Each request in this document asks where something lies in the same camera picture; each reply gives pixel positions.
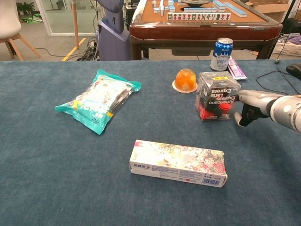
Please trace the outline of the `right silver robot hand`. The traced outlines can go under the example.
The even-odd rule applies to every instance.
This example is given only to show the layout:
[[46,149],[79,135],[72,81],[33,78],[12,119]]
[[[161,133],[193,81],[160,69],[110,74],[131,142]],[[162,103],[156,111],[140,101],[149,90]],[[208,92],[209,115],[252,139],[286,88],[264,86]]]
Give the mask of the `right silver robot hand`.
[[281,94],[272,92],[241,90],[238,93],[238,101],[243,103],[242,113],[235,112],[237,124],[246,127],[258,118],[269,118],[274,102],[282,97]]

